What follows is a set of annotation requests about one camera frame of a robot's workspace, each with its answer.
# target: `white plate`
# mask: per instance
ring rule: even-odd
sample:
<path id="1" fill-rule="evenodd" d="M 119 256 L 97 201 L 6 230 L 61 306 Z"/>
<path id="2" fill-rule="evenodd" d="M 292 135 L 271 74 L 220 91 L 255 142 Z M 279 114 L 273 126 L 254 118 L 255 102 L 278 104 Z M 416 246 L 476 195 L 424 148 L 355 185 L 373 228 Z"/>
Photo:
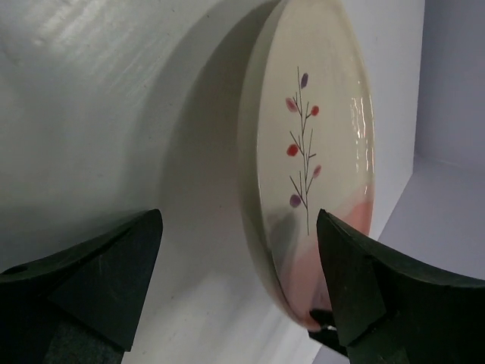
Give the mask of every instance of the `white plate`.
<path id="1" fill-rule="evenodd" d="M 368 234 L 374 202 L 371 93 L 339 0 L 284 1 L 268 18 L 246 73 L 238 148 L 255 267 L 278 306 L 318 330 L 309 312 L 331 309 L 318 211 Z"/>

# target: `pink painted area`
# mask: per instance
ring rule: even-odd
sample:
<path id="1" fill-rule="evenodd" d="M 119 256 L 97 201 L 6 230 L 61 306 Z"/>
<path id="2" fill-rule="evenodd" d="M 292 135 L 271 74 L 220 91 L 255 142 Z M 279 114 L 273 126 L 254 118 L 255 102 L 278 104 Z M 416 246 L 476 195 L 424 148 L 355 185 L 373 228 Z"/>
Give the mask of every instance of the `pink painted area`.
<path id="1" fill-rule="evenodd" d="M 352 204 L 347 201 L 333 214 L 362 233 L 369 234 L 374 205 L 373 190 L 365 188 L 356 191 L 350 199 L 354 202 L 353 207 L 350 207 Z M 310 331 L 319 330 L 320 327 L 311 318 L 310 311 L 312 309 L 331 311 L 332 306 L 321 268 L 315 230 L 299 242 L 296 251 L 283 267 L 280 281 L 289 306 L 300 320 L 299 323 Z"/>

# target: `black object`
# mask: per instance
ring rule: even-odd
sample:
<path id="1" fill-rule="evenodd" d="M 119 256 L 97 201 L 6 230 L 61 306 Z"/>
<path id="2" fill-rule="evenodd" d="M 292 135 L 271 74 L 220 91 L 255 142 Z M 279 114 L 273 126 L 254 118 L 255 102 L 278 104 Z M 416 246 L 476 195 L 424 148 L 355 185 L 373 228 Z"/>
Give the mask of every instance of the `black object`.
<path id="1" fill-rule="evenodd" d="M 322 327 L 313 339 L 352 364 L 483 362 L 485 281 L 419 262 L 324 210 L 317 231 L 333 312 L 311 313 Z"/>
<path id="2" fill-rule="evenodd" d="M 0 274 L 0 363 L 118 364 L 161 242 L 158 210 Z"/>

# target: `floral design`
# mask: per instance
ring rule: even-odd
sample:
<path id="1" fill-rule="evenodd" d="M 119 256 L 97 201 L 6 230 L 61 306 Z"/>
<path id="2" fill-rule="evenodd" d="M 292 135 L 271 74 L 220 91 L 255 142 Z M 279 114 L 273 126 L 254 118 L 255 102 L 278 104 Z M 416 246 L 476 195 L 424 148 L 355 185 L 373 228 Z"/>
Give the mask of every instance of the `floral design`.
<path id="1" fill-rule="evenodd" d="M 298 154 L 302 156 L 303 170 L 300 169 L 298 178 L 289 176 L 293 186 L 295 187 L 295 193 L 289 198 L 289 204 L 296 209 L 301 204 L 306 210 L 306 230 L 307 235 L 310 234 L 310 225 L 308 221 L 308 194 L 310 192 L 311 183 L 315 178 L 320 175 L 321 165 L 311 166 L 311 160 L 316 157 L 316 153 L 311 151 L 311 141 L 313 139 L 313 127 L 307 125 L 307 121 L 311 117 L 315 117 L 320 112 L 320 108 L 314 105 L 310 108 L 310 103 L 306 102 L 305 108 L 303 108 L 304 102 L 302 97 L 302 90 L 308 85 L 308 74 L 305 73 L 300 78 L 300 70 L 297 68 L 298 74 L 298 91 L 295 92 L 293 97 L 286 98 L 286 107 L 292 113 L 299 115 L 299 128 L 297 133 L 293 133 L 293 130 L 289 132 L 293 142 L 288 146 L 286 154 L 289 157 L 296 157 Z"/>

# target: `ceramic plate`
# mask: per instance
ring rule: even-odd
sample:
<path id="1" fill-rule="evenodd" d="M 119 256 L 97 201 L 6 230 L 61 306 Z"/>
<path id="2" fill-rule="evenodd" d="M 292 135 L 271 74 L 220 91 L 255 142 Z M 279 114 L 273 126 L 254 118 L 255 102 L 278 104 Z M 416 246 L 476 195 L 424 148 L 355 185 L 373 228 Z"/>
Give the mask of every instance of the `ceramic plate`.
<path id="1" fill-rule="evenodd" d="M 358 44 L 338 0 L 281 2 L 242 91 L 239 188 L 249 250 L 279 307 L 309 330 L 331 309 L 316 235 L 320 209 L 368 234 L 374 116 Z"/>

